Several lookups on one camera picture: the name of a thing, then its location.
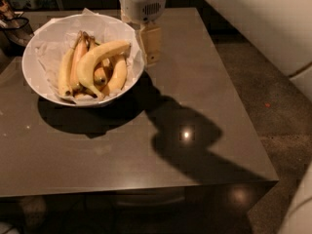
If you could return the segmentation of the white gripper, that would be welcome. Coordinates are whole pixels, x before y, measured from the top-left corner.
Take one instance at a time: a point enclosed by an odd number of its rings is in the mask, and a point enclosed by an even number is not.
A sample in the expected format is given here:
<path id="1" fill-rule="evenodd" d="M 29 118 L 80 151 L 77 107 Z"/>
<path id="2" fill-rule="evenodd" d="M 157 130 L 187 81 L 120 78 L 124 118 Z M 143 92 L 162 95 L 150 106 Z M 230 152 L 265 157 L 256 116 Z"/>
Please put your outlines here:
<path id="1" fill-rule="evenodd" d="M 160 58 L 161 28 L 156 23 L 148 23 L 159 18 L 167 0 L 119 0 L 121 21 L 135 30 L 136 40 L 144 63 L 151 65 Z"/>

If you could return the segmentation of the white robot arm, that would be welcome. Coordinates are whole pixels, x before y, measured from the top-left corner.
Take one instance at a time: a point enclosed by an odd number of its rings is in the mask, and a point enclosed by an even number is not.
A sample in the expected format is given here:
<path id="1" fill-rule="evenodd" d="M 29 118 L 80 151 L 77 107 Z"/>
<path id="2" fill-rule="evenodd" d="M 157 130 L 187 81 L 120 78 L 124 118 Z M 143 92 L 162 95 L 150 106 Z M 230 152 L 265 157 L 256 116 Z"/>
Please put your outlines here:
<path id="1" fill-rule="evenodd" d="M 258 89 L 255 71 L 238 67 L 249 99 L 270 96 L 277 108 L 257 126 L 282 170 L 279 194 L 252 210 L 257 234 L 312 234 L 312 0 L 204 0 L 278 68 L 283 77 Z"/>

